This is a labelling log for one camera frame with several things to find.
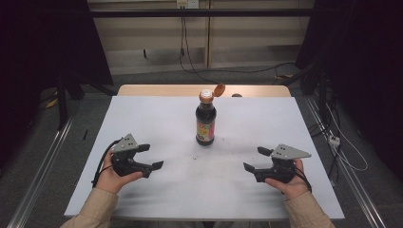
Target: black curtain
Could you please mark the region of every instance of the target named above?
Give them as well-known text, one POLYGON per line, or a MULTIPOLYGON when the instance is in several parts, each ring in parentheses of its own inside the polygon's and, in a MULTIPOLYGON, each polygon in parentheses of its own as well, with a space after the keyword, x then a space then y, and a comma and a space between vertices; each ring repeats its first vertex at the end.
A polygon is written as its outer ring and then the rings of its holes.
POLYGON ((24 136, 41 91, 56 87, 60 75, 75 84, 83 82, 83 77, 112 85, 93 19, 73 13, 39 13, 44 10, 89 8, 86 0, 0 1, 0 139, 2 148, 8 148, 0 153, 0 165, 24 136))
MULTIPOLYGON (((393 1, 351 1, 349 6, 322 70, 379 158, 403 180, 403 15, 393 1)), ((317 33, 327 33, 326 24, 334 22, 310 22, 314 29, 306 34, 300 67, 323 44, 317 33)))

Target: hand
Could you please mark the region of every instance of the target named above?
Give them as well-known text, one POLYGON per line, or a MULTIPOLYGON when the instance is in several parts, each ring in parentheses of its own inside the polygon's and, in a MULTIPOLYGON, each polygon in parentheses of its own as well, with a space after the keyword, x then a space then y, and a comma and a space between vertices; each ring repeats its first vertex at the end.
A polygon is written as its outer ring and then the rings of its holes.
POLYGON ((111 165, 112 153, 108 151, 104 159, 103 169, 106 167, 108 168, 101 173, 97 185, 95 186, 96 188, 117 194, 127 183, 138 180, 143 176, 142 172, 135 172, 121 177, 115 173, 111 165))
MULTIPOLYGON (((299 170, 301 170, 303 172, 302 160, 296 159, 295 163, 296 163, 296 168, 298 168, 299 170)), ((266 179, 265 182, 267 184, 269 184, 270 186, 275 187, 278 190, 280 190, 288 200, 292 200, 292 199, 299 197, 300 195, 308 192, 308 186, 306 185, 305 181, 302 180, 301 178, 299 178, 298 176, 295 176, 288 183, 283 183, 278 180, 269 179, 269 178, 266 179)))

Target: soy sauce bottle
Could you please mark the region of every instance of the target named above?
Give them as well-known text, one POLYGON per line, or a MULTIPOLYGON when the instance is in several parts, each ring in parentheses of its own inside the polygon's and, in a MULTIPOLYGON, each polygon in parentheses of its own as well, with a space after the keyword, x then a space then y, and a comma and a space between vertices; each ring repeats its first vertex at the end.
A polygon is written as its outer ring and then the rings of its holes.
POLYGON ((200 145, 209 145, 214 141, 214 129, 216 123, 217 110, 213 106, 213 92, 204 89, 199 95, 201 103, 196 108, 197 133, 196 141, 200 145))

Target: white tabletop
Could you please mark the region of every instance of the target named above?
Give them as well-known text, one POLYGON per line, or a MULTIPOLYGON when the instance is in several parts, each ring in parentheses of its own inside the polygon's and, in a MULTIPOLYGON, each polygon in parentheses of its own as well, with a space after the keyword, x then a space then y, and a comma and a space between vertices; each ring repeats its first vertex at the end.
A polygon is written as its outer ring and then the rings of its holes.
POLYGON ((344 215, 294 98, 216 98, 216 138, 196 142, 197 97, 113 97, 65 215, 79 213, 106 148, 131 133, 149 151, 136 162, 164 161, 163 168, 125 186, 115 218, 180 220, 287 219, 284 196, 244 170, 247 162, 269 168, 257 147, 279 143, 312 154, 303 159, 313 194, 331 219, 344 215))

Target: gray floor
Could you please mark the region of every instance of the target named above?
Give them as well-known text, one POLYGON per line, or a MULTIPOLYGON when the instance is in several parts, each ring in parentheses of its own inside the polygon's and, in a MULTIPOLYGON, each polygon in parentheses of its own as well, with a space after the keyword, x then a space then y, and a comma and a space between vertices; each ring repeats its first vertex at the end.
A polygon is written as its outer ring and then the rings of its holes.
MULTIPOLYGON (((236 70, 262 70, 268 66, 237 67, 236 70)), ((278 83, 277 75, 288 75, 297 72, 292 66, 280 66, 275 70, 265 70, 259 73, 234 72, 204 72, 202 77, 226 84, 271 85, 278 83)), ((197 75, 184 71, 142 73, 136 75, 114 76, 117 89, 123 84, 205 84, 197 75)), ((306 99, 311 101, 317 97, 302 96, 298 82, 289 86, 293 97, 296 98, 301 114, 307 127, 315 125, 311 109, 306 99)), ((52 89, 44 91, 44 97, 52 89)), ((86 96, 82 101, 68 100, 68 110, 78 107, 66 140, 61 146, 49 174, 46 176, 39 196, 25 221, 26 227, 58 227, 67 219, 63 217, 68 201, 74 191, 74 183, 81 175, 87 156, 95 142, 98 130, 106 114, 110 97, 84 85, 86 96)), ((371 200, 373 200, 384 227, 399 227, 403 224, 401 211, 403 210, 402 182, 379 160, 373 147, 359 134, 353 120, 342 103, 337 106, 340 113, 341 129, 346 138, 357 147, 365 157, 369 168, 366 171, 355 171, 371 200)), ((18 204, 27 192, 38 168, 41 165, 58 127, 57 105, 38 111, 28 135, 22 140, 16 156, 7 167, 3 168, 0 180, 0 227, 7 227, 18 204)), ((333 155, 322 135, 313 137, 315 146, 326 168, 331 166, 333 155)), ((363 167, 362 159, 353 148, 341 140, 342 148, 349 162, 357 167, 363 167)), ((331 180, 336 180, 336 171, 331 180)), ((363 212, 352 190, 351 184, 339 171, 339 178, 334 187, 337 198, 345 214, 345 219, 334 221, 336 227, 373 227, 363 212)), ((139 225, 135 221, 113 220, 112 227, 133 227, 139 225)), ((267 226, 289 227, 288 221, 270 222, 267 226)))

